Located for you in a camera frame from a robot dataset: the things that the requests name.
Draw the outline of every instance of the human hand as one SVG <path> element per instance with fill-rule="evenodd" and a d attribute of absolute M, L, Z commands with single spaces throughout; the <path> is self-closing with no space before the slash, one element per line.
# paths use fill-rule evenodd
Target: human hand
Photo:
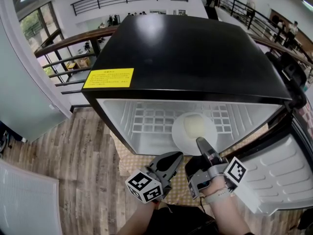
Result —
<path fill-rule="evenodd" d="M 205 195 L 211 195 L 214 194 L 215 192 L 219 191 L 222 188 L 225 188 L 226 184 L 225 184 L 225 178 L 224 176 L 220 175 L 220 176 L 216 176 L 211 180 L 210 186 L 201 190 L 201 192 Z"/>

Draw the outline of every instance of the black fridge top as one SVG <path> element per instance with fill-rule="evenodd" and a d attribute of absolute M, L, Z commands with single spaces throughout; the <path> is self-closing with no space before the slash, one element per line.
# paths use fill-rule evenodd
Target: black fridge top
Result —
<path fill-rule="evenodd" d="M 285 84 L 255 42 L 238 26 L 174 15 L 128 16 L 92 71 L 133 68 L 129 88 L 96 97 L 217 100 L 283 104 Z"/>

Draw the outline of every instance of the fridge door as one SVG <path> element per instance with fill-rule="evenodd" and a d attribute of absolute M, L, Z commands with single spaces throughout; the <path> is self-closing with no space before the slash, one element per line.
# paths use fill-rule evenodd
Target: fridge door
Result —
<path fill-rule="evenodd" d="M 313 206 L 313 142 L 306 122 L 296 114 L 265 142 L 241 159 L 248 173 L 236 195 L 253 213 L 264 215 Z"/>

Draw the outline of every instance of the fridge shelf rack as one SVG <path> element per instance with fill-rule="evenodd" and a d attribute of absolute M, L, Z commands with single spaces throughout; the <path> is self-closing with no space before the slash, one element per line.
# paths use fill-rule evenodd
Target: fridge shelf rack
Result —
<path fill-rule="evenodd" d="M 133 133 L 171 134 L 172 126 L 180 115 L 187 112 L 202 113 L 216 126 L 218 134 L 232 134 L 226 104 L 196 103 L 188 109 L 156 106 L 155 102 L 137 102 L 133 122 Z"/>

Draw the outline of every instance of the watch strap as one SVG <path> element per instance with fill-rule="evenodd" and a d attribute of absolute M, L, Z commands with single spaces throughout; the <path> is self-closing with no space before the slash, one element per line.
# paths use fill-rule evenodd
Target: watch strap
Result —
<path fill-rule="evenodd" d="M 217 192 L 211 194 L 211 195 L 208 195 L 206 196 L 204 199 L 206 201 L 206 203 L 212 203 L 212 202 L 216 202 L 216 201 L 220 201 L 226 197 L 228 197 L 230 194 L 229 194 L 229 191 L 227 188 L 222 188 L 220 190 L 218 190 Z"/>

